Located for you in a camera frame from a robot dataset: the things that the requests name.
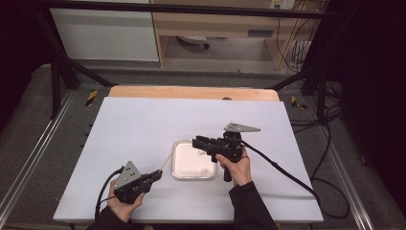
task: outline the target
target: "person's right hand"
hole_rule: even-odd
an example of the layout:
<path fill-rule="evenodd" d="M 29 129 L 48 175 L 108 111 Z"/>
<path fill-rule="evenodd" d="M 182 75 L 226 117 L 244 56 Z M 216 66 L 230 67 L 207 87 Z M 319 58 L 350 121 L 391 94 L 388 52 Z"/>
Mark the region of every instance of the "person's right hand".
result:
<path fill-rule="evenodd" d="M 227 167 L 230 175 L 233 178 L 234 184 L 242 186 L 252 181 L 250 171 L 250 158 L 248 157 L 245 147 L 242 148 L 241 159 L 233 163 L 221 154 L 217 154 L 215 158 L 220 162 L 221 167 Z"/>

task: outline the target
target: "handheld controller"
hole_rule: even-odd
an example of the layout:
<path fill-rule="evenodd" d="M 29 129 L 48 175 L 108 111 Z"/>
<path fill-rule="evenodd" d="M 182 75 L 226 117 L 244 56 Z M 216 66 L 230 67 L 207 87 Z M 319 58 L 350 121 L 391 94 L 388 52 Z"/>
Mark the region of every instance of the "handheld controller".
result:
<path fill-rule="evenodd" d="M 152 183 L 161 179 L 162 171 L 141 174 L 131 161 L 125 165 L 114 188 L 114 195 L 121 203 L 133 204 L 141 193 L 148 193 Z"/>
<path fill-rule="evenodd" d="M 221 154 L 231 162 L 238 162 L 242 155 L 241 132 L 260 131 L 259 128 L 243 126 L 235 123 L 228 124 L 223 133 L 223 138 L 208 138 L 204 136 L 196 136 L 192 139 L 192 146 L 199 150 L 204 150 L 212 157 L 212 162 L 217 163 L 216 154 Z M 230 171 L 224 169 L 224 181 L 232 180 Z"/>

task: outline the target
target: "white tray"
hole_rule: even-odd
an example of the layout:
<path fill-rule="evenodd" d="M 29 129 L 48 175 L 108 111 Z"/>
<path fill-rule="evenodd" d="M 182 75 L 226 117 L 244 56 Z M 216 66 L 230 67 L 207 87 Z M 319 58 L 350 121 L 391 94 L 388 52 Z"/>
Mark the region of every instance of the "white tray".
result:
<path fill-rule="evenodd" d="M 210 179 L 215 176 L 216 163 L 201 149 L 192 146 L 192 140 L 179 140 L 173 145 L 172 174 L 183 180 Z"/>

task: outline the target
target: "black sleeve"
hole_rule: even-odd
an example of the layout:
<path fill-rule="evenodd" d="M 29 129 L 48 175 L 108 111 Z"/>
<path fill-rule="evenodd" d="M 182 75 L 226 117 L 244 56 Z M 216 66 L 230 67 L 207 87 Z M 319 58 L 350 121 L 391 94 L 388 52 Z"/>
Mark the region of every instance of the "black sleeve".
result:
<path fill-rule="evenodd" d="M 104 208 L 96 221 L 86 230 L 130 230 L 131 226 L 123 222 L 111 211 L 109 207 Z"/>
<path fill-rule="evenodd" d="M 236 185 L 230 191 L 230 198 L 235 208 L 234 226 L 236 230 L 278 229 L 254 182 L 243 186 Z"/>

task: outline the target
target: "metal rail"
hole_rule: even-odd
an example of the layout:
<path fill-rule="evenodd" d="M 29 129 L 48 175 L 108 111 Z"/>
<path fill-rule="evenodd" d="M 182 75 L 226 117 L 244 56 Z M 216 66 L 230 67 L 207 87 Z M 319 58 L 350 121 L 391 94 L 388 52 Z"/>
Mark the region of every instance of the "metal rail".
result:
<path fill-rule="evenodd" d="M 14 182 L 10 186 L 7 194 L 0 203 L 0 229 L 6 223 L 7 218 L 9 217 L 12 208 L 17 202 L 18 198 L 24 191 L 33 171 L 41 159 L 42 154 L 45 149 L 48 147 L 48 144 L 51 142 L 56 129 L 58 128 L 63 116 L 65 115 L 69 104 L 72 100 L 72 96 L 75 92 L 68 92 L 65 98 L 62 101 L 62 107 L 56 117 L 49 122 L 38 142 L 36 143 L 33 151 L 28 157 L 26 163 L 22 167 L 20 173 L 15 178 Z"/>

